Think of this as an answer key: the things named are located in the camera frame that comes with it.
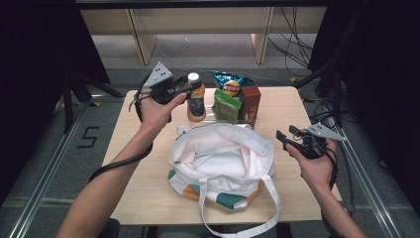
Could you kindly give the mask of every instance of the gray floor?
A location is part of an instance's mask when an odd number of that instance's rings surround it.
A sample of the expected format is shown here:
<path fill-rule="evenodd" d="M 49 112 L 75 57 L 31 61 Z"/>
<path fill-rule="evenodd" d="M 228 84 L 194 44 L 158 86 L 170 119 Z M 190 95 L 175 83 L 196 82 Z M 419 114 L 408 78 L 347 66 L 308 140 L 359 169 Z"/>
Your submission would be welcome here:
<path fill-rule="evenodd" d="M 299 37 L 306 44 L 313 45 L 316 35 Z M 273 35 L 270 38 L 280 47 L 287 48 L 287 41 L 283 36 Z M 112 86 L 123 93 L 136 89 L 139 78 L 144 77 L 158 61 L 178 73 L 187 68 L 196 68 L 203 73 L 208 73 L 209 70 L 235 71 L 242 74 L 251 72 L 253 75 L 250 77 L 256 83 L 278 86 L 289 85 L 289 79 L 293 76 L 299 79 L 301 75 L 310 73 L 300 64 L 286 58 L 272 44 L 267 45 L 264 64 L 257 64 L 249 35 L 159 36 L 153 58 L 147 66 L 140 65 L 131 36 L 95 36 L 93 39 L 107 68 Z M 298 48 L 292 48 L 290 52 L 301 56 Z M 314 80 L 302 87 L 299 90 L 301 97 L 314 98 L 316 83 L 317 80 Z M 103 94 L 95 88 L 91 88 L 91 91 L 95 95 Z M 48 184 L 37 212 L 27 221 L 28 226 L 23 231 L 26 237 L 53 237 L 74 197 L 87 183 L 91 173 L 100 167 L 122 100 L 105 95 L 99 97 L 97 101 L 100 101 L 99 106 L 87 105 L 83 110 L 83 105 L 74 105 L 75 111 L 84 113 L 74 136 L 69 139 L 65 155 L 53 173 L 53 180 Z M 309 116 L 320 112 L 317 105 L 305 104 Z M 377 164 L 380 157 L 371 145 L 368 135 L 351 113 L 343 116 L 343 123 L 346 135 L 366 170 L 377 197 L 395 222 L 400 237 L 419 237 L 419 217 L 399 190 L 392 175 Z M 95 147 L 82 149 L 80 146 L 90 143 L 81 139 L 85 128 L 88 127 L 97 127 L 89 131 L 89 136 L 98 136 L 98 140 Z M 49 167 L 51 158 L 54 157 L 54 148 L 60 145 L 62 130 L 63 110 L 62 107 L 58 107 L 33 159 L 22 171 L 0 209 L 0 237 L 9 237 L 14 225 L 19 222 L 27 201 L 36 190 L 44 170 Z M 383 231 L 378 215 L 372 209 L 371 202 L 356 175 L 350 172 L 350 177 L 348 176 L 348 167 L 341 151 L 338 151 L 338 157 L 340 175 L 337 187 L 342 194 L 343 204 L 353 212 L 354 219 L 369 237 L 386 237 L 387 232 Z M 328 236 L 319 221 L 292 222 L 290 226 L 293 237 Z M 123 226 L 120 237 L 140 237 L 142 232 L 143 227 L 140 226 Z"/>

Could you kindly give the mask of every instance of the finger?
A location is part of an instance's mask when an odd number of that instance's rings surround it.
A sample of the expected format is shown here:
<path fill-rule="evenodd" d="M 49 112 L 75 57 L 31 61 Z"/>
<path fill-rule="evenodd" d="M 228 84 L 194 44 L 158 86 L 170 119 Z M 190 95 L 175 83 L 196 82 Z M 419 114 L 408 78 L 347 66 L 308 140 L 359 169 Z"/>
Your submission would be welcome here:
<path fill-rule="evenodd" d="M 333 152 L 336 152 L 336 143 L 334 143 L 332 140 L 330 139 L 326 139 L 325 142 L 327 143 L 327 148 L 330 149 Z"/>
<path fill-rule="evenodd" d="M 174 97 L 169 103 L 166 104 L 166 107 L 168 107 L 170 110 L 173 110 L 175 107 L 180 105 L 186 98 L 186 93 L 181 93 Z"/>
<path fill-rule="evenodd" d="M 290 154 L 290 156 L 292 156 L 294 159 L 296 159 L 296 161 L 300 161 L 303 157 L 303 155 L 293 146 L 291 146 L 290 144 L 286 145 L 286 150 L 287 152 Z"/>

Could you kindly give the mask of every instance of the green pattern on bag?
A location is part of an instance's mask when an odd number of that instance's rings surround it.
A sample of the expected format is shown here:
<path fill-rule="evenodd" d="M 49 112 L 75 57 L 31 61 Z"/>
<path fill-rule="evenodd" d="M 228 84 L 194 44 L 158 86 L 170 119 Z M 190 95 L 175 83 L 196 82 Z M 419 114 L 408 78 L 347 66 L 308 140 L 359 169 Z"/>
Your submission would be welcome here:
<path fill-rule="evenodd" d="M 197 194 L 200 194 L 200 186 L 197 184 L 190 184 L 189 186 L 192 187 L 192 189 L 195 190 L 195 192 L 197 192 Z"/>
<path fill-rule="evenodd" d="M 246 197 L 242 195 L 233 195 L 229 193 L 220 193 L 217 195 L 216 202 L 231 209 L 235 209 L 234 205 Z"/>
<path fill-rule="evenodd" d="M 167 175 L 167 179 L 172 179 L 172 177 L 173 177 L 174 175 L 176 175 L 175 170 L 171 170 L 171 171 L 169 171 L 169 174 Z"/>

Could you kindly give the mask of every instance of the right hand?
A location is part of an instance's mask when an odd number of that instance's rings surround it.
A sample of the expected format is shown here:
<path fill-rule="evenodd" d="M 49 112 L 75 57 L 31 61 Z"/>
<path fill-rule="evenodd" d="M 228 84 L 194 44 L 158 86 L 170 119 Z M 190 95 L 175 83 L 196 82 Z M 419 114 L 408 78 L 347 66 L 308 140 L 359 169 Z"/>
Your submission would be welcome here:
<path fill-rule="evenodd" d="M 327 148 L 335 152 L 336 144 L 330 139 L 326 139 L 326 142 Z M 296 148 L 289 144 L 286 145 L 286 149 L 290 156 L 296 159 L 301 170 L 301 175 L 311 189 L 321 188 L 330 190 L 330 179 L 333 171 L 333 165 L 326 155 L 315 160 L 309 160 L 305 158 Z M 331 151 L 326 151 L 334 160 L 336 160 Z"/>
<path fill-rule="evenodd" d="M 154 128 L 160 131 L 167 123 L 172 110 L 186 98 L 186 93 L 181 93 L 174 97 L 165 105 L 155 102 L 148 94 L 143 94 L 142 97 L 142 127 Z"/>

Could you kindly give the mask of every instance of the cardboard box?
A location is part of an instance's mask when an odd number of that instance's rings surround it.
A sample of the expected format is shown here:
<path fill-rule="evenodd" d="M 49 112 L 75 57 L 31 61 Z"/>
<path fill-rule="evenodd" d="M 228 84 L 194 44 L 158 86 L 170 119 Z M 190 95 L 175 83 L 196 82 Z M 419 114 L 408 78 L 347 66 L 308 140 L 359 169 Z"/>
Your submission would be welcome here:
<path fill-rule="evenodd" d="M 261 97 L 262 94 L 256 85 L 246 86 L 241 90 L 242 107 L 239 112 L 239 119 L 250 124 L 253 128 L 256 125 Z"/>

